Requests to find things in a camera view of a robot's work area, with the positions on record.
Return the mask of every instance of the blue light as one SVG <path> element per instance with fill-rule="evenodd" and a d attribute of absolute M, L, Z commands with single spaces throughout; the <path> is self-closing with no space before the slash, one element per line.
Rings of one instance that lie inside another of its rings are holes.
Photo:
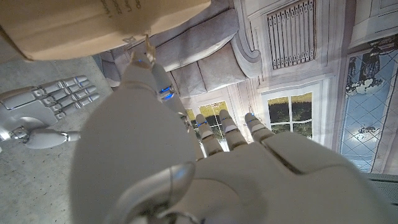
<path fill-rule="evenodd" d="M 160 91 L 160 93 L 164 93 L 164 92 L 169 91 L 169 90 L 170 90 L 170 87 L 167 87 L 166 89 L 162 89 L 162 90 Z"/>
<path fill-rule="evenodd" d="M 203 123 L 200 123 L 200 124 L 198 124 L 198 127 L 199 127 L 199 126 L 201 126 L 201 125 L 203 125 L 203 124 L 207 124 L 207 121 L 205 121 L 205 122 L 203 122 Z"/>
<path fill-rule="evenodd" d="M 172 94 L 172 93 L 169 94 L 169 95 L 167 95 L 167 96 L 164 98 L 164 100 L 168 100 L 168 99 L 170 99 L 171 97 L 173 97 L 173 94 Z"/>

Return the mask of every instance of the glass pane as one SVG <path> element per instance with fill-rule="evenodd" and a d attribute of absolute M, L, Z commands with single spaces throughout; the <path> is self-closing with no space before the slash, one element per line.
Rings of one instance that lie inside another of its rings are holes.
<path fill-rule="evenodd" d="M 271 123 L 290 121 L 289 99 L 287 97 L 268 100 L 268 109 Z"/>
<path fill-rule="evenodd" d="M 312 122 L 309 121 L 303 124 L 293 124 L 293 132 L 312 138 Z"/>
<path fill-rule="evenodd" d="M 293 121 L 306 121 L 312 118 L 312 93 L 292 96 Z"/>
<path fill-rule="evenodd" d="M 217 125 L 216 116 L 211 105 L 200 106 L 199 111 L 206 118 L 210 126 Z"/>
<path fill-rule="evenodd" d="M 219 126 L 211 127 L 211 130 L 213 131 L 214 136 L 215 136 L 215 138 L 217 138 L 218 141 L 223 140 L 223 133 L 219 129 Z"/>
<path fill-rule="evenodd" d="M 189 120 L 191 121 L 191 123 L 192 123 L 192 127 L 195 129 L 195 128 L 198 128 L 198 124 L 197 124 L 197 121 L 196 121 L 196 117 L 195 117 L 195 114 L 193 114 L 193 110 L 192 109 L 185 109 L 185 112 L 187 113 L 187 115 L 188 115 L 188 117 L 189 117 Z"/>
<path fill-rule="evenodd" d="M 285 132 L 285 131 L 290 131 L 290 124 L 276 124 L 276 125 L 271 125 L 272 132 L 275 134 Z"/>
<path fill-rule="evenodd" d="M 197 135 L 198 141 L 201 143 L 201 137 L 200 137 L 199 129 L 194 129 L 194 130 L 195 130 L 195 134 Z"/>
<path fill-rule="evenodd" d="M 225 101 L 218 102 L 218 103 L 212 103 L 211 105 L 213 106 L 213 109 L 214 109 L 214 112 L 216 115 L 219 115 L 221 110 L 228 111 Z"/>

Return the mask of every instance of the window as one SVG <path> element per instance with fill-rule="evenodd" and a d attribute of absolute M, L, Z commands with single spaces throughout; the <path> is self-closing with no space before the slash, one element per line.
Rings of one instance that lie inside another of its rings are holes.
<path fill-rule="evenodd" d="M 293 131 L 312 138 L 312 92 L 267 101 L 271 130 Z"/>
<path fill-rule="evenodd" d="M 328 80 L 324 79 L 262 93 L 265 125 L 275 133 L 292 131 L 324 145 L 328 92 Z"/>

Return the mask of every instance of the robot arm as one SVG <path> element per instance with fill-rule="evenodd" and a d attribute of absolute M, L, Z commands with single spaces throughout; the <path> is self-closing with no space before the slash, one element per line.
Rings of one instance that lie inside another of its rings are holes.
<path fill-rule="evenodd" d="M 46 128 L 96 100 L 95 90 L 82 75 L 0 94 L 0 141 L 22 139 L 31 149 L 76 141 L 78 132 Z"/>
<path fill-rule="evenodd" d="M 298 134 L 273 134 L 253 114 L 245 116 L 255 140 L 248 144 L 220 112 L 230 152 L 199 114 L 209 157 L 196 161 L 183 109 L 167 105 L 162 91 L 172 94 L 171 85 L 159 85 L 165 72 L 156 66 L 134 54 L 120 89 L 87 121 L 70 176 L 74 223 L 396 220 L 343 157 Z"/>

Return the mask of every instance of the robotic finger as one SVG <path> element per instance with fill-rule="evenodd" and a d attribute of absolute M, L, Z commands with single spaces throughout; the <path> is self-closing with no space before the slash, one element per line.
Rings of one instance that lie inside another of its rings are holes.
<path fill-rule="evenodd" d="M 57 117 L 57 119 L 62 119 L 64 118 L 66 115 L 70 115 L 74 112 L 76 112 L 78 109 L 81 109 L 82 107 L 86 106 L 87 104 L 95 101 L 96 99 L 98 99 L 100 97 L 100 94 L 98 93 L 94 93 L 90 96 L 87 96 L 86 98 L 83 98 L 81 100 L 78 100 L 66 107 L 62 107 L 59 108 L 58 110 L 60 110 L 59 113 L 57 113 L 55 116 Z"/>
<path fill-rule="evenodd" d="M 64 80 L 57 80 L 54 82 L 49 82 L 49 83 L 39 86 L 39 88 L 44 90 L 46 93 L 52 93 L 57 90 L 65 89 L 68 86 L 79 84 L 86 80 L 87 80 L 87 77 L 85 75 L 80 75 L 78 77 L 66 78 Z"/>
<path fill-rule="evenodd" d="M 232 120 L 228 111 L 220 111 L 221 124 L 225 132 L 226 142 L 228 144 L 229 150 L 232 151 L 238 146 L 247 145 L 248 143 L 244 139 L 240 130 L 236 126 L 235 122 Z"/>
<path fill-rule="evenodd" d="M 90 81 L 89 80 L 85 80 L 85 81 L 83 81 L 81 83 L 74 84 L 74 85 L 72 85 L 72 86 L 70 86 L 68 88 L 64 88 L 64 89 L 57 90 L 57 91 L 54 91 L 52 93 L 49 93 L 49 96 L 51 96 L 55 100 L 59 100 L 59 99 L 65 97 L 67 95 L 70 95 L 70 94 L 80 90 L 81 88 L 83 88 L 83 87 L 85 87 L 85 86 L 87 86 L 89 84 L 90 84 Z"/>
<path fill-rule="evenodd" d="M 198 129 L 205 148 L 207 156 L 212 156 L 219 152 L 224 152 L 217 138 L 215 138 L 213 131 L 207 123 L 205 117 L 202 114 L 197 115 Z"/>
<path fill-rule="evenodd" d="M 24 142 L 29 149 L 45 149 L 58 146 L 66 141 L 80 139 L 78 131 L 60 132 L 52 129 L 35 129 L 29 133 L 29 138 Z"/>

